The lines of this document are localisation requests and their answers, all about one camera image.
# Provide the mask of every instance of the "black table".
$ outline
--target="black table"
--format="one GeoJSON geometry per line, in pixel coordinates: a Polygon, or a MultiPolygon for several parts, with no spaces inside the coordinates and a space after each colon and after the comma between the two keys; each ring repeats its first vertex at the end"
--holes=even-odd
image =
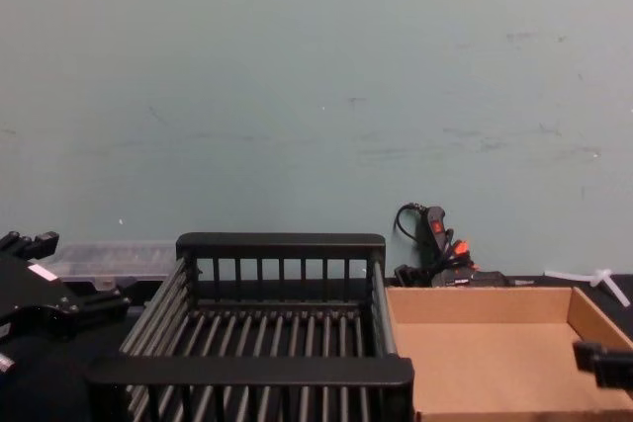
{"type": "MultiPolygon", "coordinates": [[[[576,285],[546,277],[520,279],[535,280],[540,287],[576,285]]],[[[633,300],[633,275],[613,276],[613,280],[633,300]]],[[[622,307],[603,286],[578,287],[633,339],[633,306],[622,307]]],[[[136,318],[137,313],[132,313],[124,321],[87,331],[71,341],[23,337],[0,345],[0,353],[18,362],[16,370],[0,381],[0,421],[87,422],[88,398],[82,375],[94,358],[118,350],[136,318]]]]}

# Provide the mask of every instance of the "green painted wall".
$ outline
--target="green painted wall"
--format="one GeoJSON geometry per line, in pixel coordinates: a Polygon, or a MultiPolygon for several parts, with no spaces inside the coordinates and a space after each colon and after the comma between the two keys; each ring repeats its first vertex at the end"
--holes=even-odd
{"type": "Polygon", "coordinates": [[[371,231],[630,271],[631,0],[0,0],[0,231],[371,231]]]}

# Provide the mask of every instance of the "clear plastic container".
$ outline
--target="clear plastic container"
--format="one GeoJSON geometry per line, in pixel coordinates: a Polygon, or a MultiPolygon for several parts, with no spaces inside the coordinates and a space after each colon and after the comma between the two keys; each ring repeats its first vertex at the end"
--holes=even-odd
{"type": "Polygon", "coordinates": [[[172,241],[103,241],[66,244],[39,264],[68,282],[109,290],[130,281],[162,280],[176,263],[172,241]]]}

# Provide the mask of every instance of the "brown cardboard box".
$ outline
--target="brown cardboard box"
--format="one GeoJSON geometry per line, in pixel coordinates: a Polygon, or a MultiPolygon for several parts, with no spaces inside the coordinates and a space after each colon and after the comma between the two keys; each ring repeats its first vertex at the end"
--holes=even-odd
{"type": "Polygon", "coordinates": [[[580,338],[629,340],[578,289],[387,289],[423,422],[633,422],[624,390],[576,368],[580,338]]]}

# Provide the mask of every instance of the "black cable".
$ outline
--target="black cable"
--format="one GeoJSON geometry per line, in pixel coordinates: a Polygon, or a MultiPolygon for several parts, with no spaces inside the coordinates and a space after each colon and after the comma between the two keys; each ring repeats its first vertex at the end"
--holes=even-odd
{"type": "Polygon", "coordinates": [[[426,207],[418,204],[418,203],[407,203],[406,205],[402,205],[400,207],[400,209],[398,210],[398,212],[396,213],[396,219],[394,220],[394,225],[398,227],[398,229],[400,230],[400,232],[402,234],[404,234],[406,237],[412,239],[413,241],[417,242],[419,244],[419,242],[417,241],[417,238],[411,234],[410,232],[408,232],[403,225],[400,223],[400,216],[404,211],[417,211],[418,213],[422,214],[424,212],[424,210],[426,210],[426,207]]]}

